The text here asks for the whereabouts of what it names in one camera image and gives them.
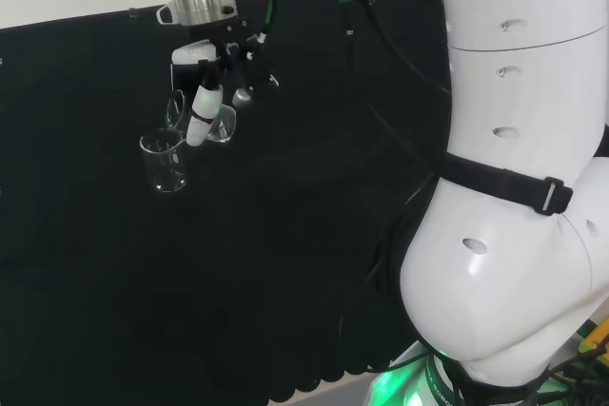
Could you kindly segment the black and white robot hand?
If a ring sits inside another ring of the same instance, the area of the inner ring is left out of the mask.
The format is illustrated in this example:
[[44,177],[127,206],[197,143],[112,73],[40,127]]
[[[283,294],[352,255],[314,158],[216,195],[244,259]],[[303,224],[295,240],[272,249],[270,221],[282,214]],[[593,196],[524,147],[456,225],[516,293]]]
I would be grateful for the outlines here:
[[236,127],[236,110],[254,102],[261,89],[280,81],[265,56],[263,33],[205,39],[171,55],[172,95],[166,124],[181,131],[186,144],[226,143]]

